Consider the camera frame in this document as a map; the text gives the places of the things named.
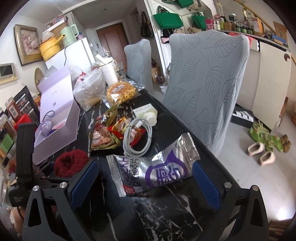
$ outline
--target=silver snack bag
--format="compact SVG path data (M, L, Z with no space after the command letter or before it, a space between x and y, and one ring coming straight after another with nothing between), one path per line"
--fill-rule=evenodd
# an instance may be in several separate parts
M200 156L189 133L152 157L107 156L120 197L188 178L196 160Z

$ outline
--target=black marble table top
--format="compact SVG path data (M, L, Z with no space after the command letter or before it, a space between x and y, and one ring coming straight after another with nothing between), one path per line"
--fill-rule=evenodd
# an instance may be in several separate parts
M146 156L152 156L174 142L182 133L190 132L146 90L120 106L119 116L133 117L132 110L151 103L157 109L157 124L153 127L152 145ZM89 151L90 134L98 116L107 111L98 103L89 111L80 111L77 140L61 149L45 162L55 161L62 153L80 149ZM223 185L226 181L239 187L233 177L213 154L191 134L200 154L199 163L212 181ZM77 214L95 240L196 240L205 229L215 210L209 207L193 177L147 190L135 196L120 198L111 178L106 155L123 155L123 148L90 153L100 165L100 174Z

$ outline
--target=red yarn ball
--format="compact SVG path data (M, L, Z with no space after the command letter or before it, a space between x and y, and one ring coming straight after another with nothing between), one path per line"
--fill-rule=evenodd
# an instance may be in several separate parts
M72 177L80 172L89 161L88 154L82 150L73 150L63 153L54 164L54 173L57 177Z

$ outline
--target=yellow pot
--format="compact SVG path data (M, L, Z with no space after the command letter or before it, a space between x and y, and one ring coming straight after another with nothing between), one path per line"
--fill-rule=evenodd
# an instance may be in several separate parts
M41 44L39 49L45 61L48 61L52 56L61 51L59 43L63 40L64 37L65 35L62 35L58 39L56 37L53 37Z

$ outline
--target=gray chair cover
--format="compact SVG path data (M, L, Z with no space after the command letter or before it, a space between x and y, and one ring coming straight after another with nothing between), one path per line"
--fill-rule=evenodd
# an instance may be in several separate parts
M208 30L173 34L170 46L172 68L163 103L218 156L249 58L249 40Z
M145 85L145 89L152 93L151 75L151 46L147 39L124 48L126 54L128 72L127 75L139 84Z

